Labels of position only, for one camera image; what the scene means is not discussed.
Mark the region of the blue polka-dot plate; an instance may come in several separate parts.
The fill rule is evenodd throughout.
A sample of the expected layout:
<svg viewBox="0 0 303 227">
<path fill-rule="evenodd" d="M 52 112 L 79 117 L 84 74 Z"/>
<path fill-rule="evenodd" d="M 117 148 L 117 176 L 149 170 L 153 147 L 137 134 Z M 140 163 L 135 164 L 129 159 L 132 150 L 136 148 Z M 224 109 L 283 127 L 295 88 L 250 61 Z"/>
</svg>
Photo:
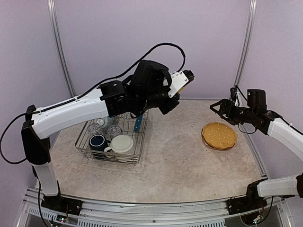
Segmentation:
<svg viewBox="0 0 303 227">
<path fill-rule="evenodd" d="M 142 120 L 143 120 L 143 114 L 141 114 L 139 117 L 137 117 L 135 125 L 134 125 L 134 132 L 140 131 Z"/>
</svg>

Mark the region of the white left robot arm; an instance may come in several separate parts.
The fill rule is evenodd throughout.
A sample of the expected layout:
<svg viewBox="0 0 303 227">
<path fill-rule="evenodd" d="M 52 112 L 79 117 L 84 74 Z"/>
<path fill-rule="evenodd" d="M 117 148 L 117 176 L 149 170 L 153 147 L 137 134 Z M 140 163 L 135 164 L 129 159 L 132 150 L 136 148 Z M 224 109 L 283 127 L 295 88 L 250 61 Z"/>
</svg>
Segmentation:
<svg viewBox="0 0 303 227">
<path fill-rule="evenodd" d="M 131 113 L 141 116 L 158 108 L 169 113 L 178 104 L 179 92 L 194 79 L 191 71 L 167 66 L 141 57 L 120 75 L 107 78 L 79 96 L 47 107 L 31 105 L 22 114 L 21 138 L 28 161 L 48 203 L 56 210 L 66 206 L 60 194 L 50 157 L 50 135 L 76 124 L 103 117 Z"/>
</svg>

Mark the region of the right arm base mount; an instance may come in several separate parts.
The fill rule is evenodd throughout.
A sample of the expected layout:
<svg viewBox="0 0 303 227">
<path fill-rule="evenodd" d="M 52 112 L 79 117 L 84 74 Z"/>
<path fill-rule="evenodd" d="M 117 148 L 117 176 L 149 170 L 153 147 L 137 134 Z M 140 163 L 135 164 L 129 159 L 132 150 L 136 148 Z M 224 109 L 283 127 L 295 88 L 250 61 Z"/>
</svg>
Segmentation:
<svg viewBox="0 0 303 227">
<path fill-rule="evenodd" d="M 247 186 L 246 194 L 241 197 L 231 197 L 226 201 L 229 215 L 239 214 L 267 206 L 264 197 L 258 194 L 257 185 L 264 179 L 257 180 Z"/>
</svg>

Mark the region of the yellow polka-dot plate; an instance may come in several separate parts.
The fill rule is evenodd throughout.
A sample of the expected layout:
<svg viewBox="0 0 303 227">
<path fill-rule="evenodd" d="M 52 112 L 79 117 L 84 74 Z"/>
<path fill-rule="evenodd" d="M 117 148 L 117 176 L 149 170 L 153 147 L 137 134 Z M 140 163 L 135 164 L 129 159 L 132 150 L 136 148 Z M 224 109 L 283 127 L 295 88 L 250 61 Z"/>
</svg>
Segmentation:
<svg viewBox="0 0 303 227">
<path fill-rule="evenodd" d="M 201 135 L 204 136 L 208 144 L 216 148 L 228 148 L 236 144 L 237 135 L 228 125 L 220 122 L 206 124 Z"/>
<path fill-rule="evenodd" d="M 181 89 L 178 90 L 178 93 L 180 93 L 182 90 L 185 89 L 185 87 L 187 87 L 191 82 L 188 82 L 187 84 L 185 84 Z"/>
</svg>

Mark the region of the cream bird-pattern plate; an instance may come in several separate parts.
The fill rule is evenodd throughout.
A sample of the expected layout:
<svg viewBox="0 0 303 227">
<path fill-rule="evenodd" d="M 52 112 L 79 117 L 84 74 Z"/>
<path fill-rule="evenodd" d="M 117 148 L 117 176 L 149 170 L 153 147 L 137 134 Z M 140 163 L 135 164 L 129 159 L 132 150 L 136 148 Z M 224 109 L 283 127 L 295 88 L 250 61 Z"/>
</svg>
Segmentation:
<svg viewBox="0 0 303 227">
<path fill-rule="evenodd" d="M 211 149 L 214 149 L 214 150 L 219 150 L 219 151 L 230 150 L 230 149 L 232 149 L 232 148 L 235 146 L 235 144 L 234 144 L 233 146 L 228 147 L 228 148 L 216 148 L 216 147 L 213 147 L 213 146 L 211 146 L 210 144 L 207 143 L 207 141 L 205 140 L 205 138 L 204 138 L 203 135 L 202 135 L 202 141 L 203 141 L 203 143 L 204 143 L 207 147 L 209 147 L 209 148 L 211 148 Z"/>
</svg>

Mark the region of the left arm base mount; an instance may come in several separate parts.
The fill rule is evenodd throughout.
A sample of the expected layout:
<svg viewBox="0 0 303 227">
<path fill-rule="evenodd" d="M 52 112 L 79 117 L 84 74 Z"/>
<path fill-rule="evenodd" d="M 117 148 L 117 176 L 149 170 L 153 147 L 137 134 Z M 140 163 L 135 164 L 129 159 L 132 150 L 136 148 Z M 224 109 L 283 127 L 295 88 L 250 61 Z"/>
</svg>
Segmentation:
<svg viewBox="0 0 303 227">
<path fill-rule="evenodd" d="M 64 197 L 59 192 L 56 196 L 45 196 L 41 202 L 43 208 L 47 208 L 53 211 L 65 213 L 67 215 L 79 216 L 83 201 L 78 199 L 72 199 Z"/>
</svg>

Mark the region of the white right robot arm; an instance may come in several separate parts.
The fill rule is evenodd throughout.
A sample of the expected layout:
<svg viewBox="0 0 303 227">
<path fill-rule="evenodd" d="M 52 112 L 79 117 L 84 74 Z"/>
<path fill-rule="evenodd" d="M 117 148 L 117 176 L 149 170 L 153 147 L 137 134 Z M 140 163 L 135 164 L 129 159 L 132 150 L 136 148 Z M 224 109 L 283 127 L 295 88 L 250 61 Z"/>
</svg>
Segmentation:
<svg viewBox="0 0 303 227">
<path fill-rule="evenodd" d="M 303 161 L 303 133 L 275 111 L 268 110 L 266 93 L 261 89 L 248 89 L 246 106 L 240 103 L 243 93 L 238 87 L 231 88 L 230 98 L 210 105 L 210 109 L 231 125 L 250 124 L 276 142 L 277 148 L 288 150 L 299 162 Z M 250 183 L 242 206 L 252 210 L 264 197 L 302 197 L 303 174 L 260 180 Z"/>
</svg>

